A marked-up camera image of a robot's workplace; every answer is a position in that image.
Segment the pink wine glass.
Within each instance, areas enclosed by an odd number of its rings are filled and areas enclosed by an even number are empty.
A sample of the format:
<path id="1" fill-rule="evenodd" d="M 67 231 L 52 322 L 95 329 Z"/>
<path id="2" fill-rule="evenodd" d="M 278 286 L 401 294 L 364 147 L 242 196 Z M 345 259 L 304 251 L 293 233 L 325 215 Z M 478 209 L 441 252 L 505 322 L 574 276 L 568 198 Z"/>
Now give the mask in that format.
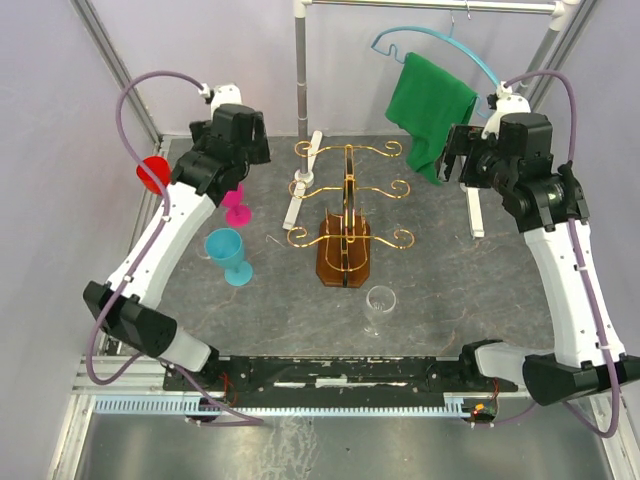
<path id="1" fill-rule="evenodd" d="M 239 184 L 235 190 L 228 191 L 221 205 L 226 209 L 225 221 L 232 228 L 240 228 L 250 223 L 251 209 L 244 203 L 244 188 Z"/>

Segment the red wine glass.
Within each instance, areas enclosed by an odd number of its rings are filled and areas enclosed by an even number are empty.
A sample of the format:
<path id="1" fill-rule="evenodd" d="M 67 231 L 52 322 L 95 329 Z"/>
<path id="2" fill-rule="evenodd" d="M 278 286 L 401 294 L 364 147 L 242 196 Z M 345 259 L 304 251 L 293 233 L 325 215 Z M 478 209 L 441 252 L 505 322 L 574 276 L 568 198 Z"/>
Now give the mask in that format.
<path id="1" fill-rule="evenodd" d="M 155 177 L 163 188 L 166 188 L 171 179 L 171 168 L 168 161 L 162 156 L 149 156 L 143 160 L 142 165 L 136 167 L 136 175 L 143 183 L 145 188 L 151 193 L 161 196 L 162 191 L 158 183 L 153 179 Z"/>

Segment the blue wine glass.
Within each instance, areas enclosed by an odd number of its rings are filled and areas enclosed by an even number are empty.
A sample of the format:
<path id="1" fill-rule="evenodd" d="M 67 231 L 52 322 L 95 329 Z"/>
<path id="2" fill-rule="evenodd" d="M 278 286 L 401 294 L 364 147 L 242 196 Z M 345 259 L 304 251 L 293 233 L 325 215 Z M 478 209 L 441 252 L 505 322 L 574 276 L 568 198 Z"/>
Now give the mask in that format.
<path id="1" fill-rule="evenodd" d="M 224 270 L 229 285 L 244 286 L 252 279 L 253 268 L 245 258 L 244 241 L 235 229 L 214 230 L 207 236 L 204 248 L 209 258 Z"/>

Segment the clear wine glass front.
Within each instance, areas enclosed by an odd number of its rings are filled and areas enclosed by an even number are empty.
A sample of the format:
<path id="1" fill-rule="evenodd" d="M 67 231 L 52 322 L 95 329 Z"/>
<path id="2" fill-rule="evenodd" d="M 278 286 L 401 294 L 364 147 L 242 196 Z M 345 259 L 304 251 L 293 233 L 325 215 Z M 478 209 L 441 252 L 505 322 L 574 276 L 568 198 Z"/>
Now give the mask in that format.
<path id="1" fill-rule="evenodd" d="M 367 292 L 363 308 L 366 318 L 365 332 L 378 337 L 390 322 L 396 305 L 397 297 L 390 287 L 373 286 Z"/>

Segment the clear wine glass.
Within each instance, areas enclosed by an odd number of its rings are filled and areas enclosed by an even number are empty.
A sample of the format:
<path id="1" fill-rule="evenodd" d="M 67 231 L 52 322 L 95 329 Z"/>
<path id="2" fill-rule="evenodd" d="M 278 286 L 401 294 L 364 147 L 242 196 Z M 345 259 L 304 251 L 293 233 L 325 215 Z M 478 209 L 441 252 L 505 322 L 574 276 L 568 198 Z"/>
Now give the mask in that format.
<path id="1" fill-rule="evenodd" d="M 397 297 L 390 287 L 373 286 L 367 292 L 363 308 L 366 318 L 365 332 L 378 337 L 390 322 L 396 305 Z"/>
<path id="2" fill-rule="evenodd" d="M 211 259 L 211 256 L 208 254 L 205 248 L 205 244 L 203 242 L 200 242 L 196 245 L 196 255 L 200 259 L 204 259 L 204 260 Z"/>

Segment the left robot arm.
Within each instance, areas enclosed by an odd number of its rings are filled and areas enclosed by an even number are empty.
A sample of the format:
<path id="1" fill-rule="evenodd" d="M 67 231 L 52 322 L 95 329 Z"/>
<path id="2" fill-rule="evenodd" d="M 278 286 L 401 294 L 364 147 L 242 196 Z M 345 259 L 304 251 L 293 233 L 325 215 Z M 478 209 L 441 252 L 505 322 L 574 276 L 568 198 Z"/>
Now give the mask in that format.
<path id="1" fill-rule="evenodd" d="M 209 390 L 221 375 L 218 351 L 157 307 L 195 233 L 251 166 L 269 162 L 270 150 L 262 113 L 244 105 L 222 104 L 190 130 L 193 145 L 176 161 L 151 223 L 105 283 L 88 283 L 83 299 L 104 333 L 183 367 L 191 384 Z"/>

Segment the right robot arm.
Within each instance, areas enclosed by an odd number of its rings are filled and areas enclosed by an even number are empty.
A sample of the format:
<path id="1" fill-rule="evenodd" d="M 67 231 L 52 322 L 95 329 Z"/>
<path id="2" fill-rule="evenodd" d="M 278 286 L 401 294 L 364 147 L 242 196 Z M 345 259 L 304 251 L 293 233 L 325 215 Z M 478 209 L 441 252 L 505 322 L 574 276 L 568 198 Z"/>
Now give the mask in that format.
<path id="1" fill-rule="evenodd" d="M 449 179 L 457 158 L 460 183 L 492 188 L 531 251 L 551 314 L 554 348 L 545 353 L 505 342 L 478 343 L 457 367 L 459 382 L 478 391 L 493 377 L 526 387 L 547 406 L 639 378 L 639 359 L 619 340 L 591 255 L 589 211 L 571 163 L 553 165 L 552 125 L 539 113 L 510 113 L 498 129 L 454 125 L 436 162 Z"/>

